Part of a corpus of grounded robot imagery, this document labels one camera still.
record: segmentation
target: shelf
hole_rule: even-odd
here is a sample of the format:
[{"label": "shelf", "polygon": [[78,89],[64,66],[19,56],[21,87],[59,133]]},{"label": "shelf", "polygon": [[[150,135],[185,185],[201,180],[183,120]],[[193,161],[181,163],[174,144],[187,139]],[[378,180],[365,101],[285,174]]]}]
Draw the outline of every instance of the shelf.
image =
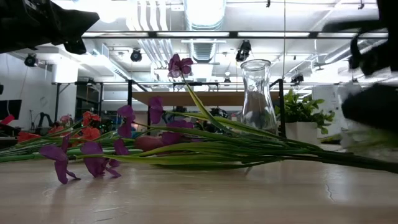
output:
[{"label": "shelf", "polygon": [[[242,106],[244,92],[195,92],[205,106]],[[148,105],[152,97],[161,96],[163,106],[195,106],[189,92],[133,92],[132,97]],[[278,92],[271,92],[272,100],[279,99]]]}]

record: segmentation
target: table surface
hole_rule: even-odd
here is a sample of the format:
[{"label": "table surface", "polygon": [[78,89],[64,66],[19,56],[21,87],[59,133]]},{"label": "table surface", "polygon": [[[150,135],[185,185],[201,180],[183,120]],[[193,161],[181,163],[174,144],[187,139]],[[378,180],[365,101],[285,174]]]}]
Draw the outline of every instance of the table surface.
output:
[{"label": "table surface", "polygon": [[123,175],[58,182],[52,161],[0,164],[1,223],[398,223],[398,175],[317,162],[180,171],[122,164]]}]

